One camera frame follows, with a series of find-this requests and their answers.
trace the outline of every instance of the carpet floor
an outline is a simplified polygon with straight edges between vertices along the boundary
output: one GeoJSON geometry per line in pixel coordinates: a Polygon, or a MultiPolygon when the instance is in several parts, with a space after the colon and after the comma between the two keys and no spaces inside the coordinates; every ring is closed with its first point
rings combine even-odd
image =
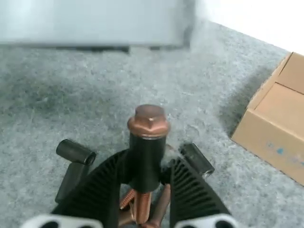
{"type": "MultiPolygon", "coordinates": [[[[304,227],[304,189],[229,139],[251,96],[287,51],[202,24],[190,50],[89,52],[0,49],[0,223],[18,227],[55,207],[71,138],[98,151],[128,146],[139,104],[162,105],[168,143],[193,141],[214,165],[207,180],[233,216],[253,228],[304,227]]],[[[168,216],[163,227],[169,227],[168,216]]]]}

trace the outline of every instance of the copper screw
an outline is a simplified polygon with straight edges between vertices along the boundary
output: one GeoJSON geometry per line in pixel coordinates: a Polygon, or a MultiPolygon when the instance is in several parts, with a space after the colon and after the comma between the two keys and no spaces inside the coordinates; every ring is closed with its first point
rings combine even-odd
{"type": "Polygon", "coordinates": [[[152,218],[142,224],[142,228],[159,228],[161,227],[162,219],[166,214],[166,210],[168,207],[168,204],[170,203],[171,199],[171,186],[169,184],[166,184],[161,197],[159,198],[157,205],[155,207],[155,212],[153,213],[152,218]]]}
{"type": "Polygon", "coordinates": [[[124,209],[135,197],[135,190],[130,189],[119,203],[119,208],[124,209]]]}
{"type": "Polygon", "coordinates": [[[127,225],[135,221],[134,213],[133,213],[134,211],[133,204],[130,203],[129,205],[130,205],[129,210],[119,212],[118,227],[127,225]]]}
{"type": "Polygon", "coordinates": [[[152,193],[139,193],[135,191],[134,218],[137,224],[145,223],[150,215],[152,193]]]}
{"type": "Polygon", "coordinates": [[[161,137],[168,134],[170,124],[162,107],[144,104],[136,108],[135,116],[128,121],[128,128],[139,137],[161,137]]]}

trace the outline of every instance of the black cylinder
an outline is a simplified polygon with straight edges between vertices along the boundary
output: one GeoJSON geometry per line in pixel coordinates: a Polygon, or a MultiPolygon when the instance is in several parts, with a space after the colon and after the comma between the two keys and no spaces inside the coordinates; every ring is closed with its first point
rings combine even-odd
{"type": "Polygon", "coordinates": [[[59,143],[56,153],[71,162],[84,165],[91,165],[96,157],[95,152],[69,139],[64,139],[59,143]]]}
{"type": "Polygon", "coordinates": [[[180,153],[185,157],[188,164],[203,178],[214,172],[214,167],[194,143],[184,144],[180,153]]]}
{"type": "Polygon", "coordinates": [[[58,193],[55,198],[55,202],[59,203],[63,200],[73,188],[75,188],[83,178],[88,174],[89,166],[73,162],[71,163],[67,170],[66,174],[61,182],[58,193]]]}
{"type": "Polygon", "coordinates": [[[130,134],[130,149],[126,164],[131,188],[146,193],[158,188],[161,178],[161,161],[165,152],[166,137],[142,138],[130,134]]]}

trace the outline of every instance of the cardboard box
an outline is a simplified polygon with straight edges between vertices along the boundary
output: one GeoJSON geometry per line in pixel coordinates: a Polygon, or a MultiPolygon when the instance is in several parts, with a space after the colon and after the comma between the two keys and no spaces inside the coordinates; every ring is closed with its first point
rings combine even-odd
{"type": "Polygon", "coordinates": [[[249,102],[232,140],[304,185],[304,56],[288,55],[249,102]]]}

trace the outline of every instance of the white wall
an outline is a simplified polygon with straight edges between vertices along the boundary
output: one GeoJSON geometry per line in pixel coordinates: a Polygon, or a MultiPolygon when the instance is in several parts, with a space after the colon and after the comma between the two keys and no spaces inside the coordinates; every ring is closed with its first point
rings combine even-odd
{"type": "Polygon", "coordinates": [[[203,0],[200,16],[304,55],[302,0],[203,0]]]}

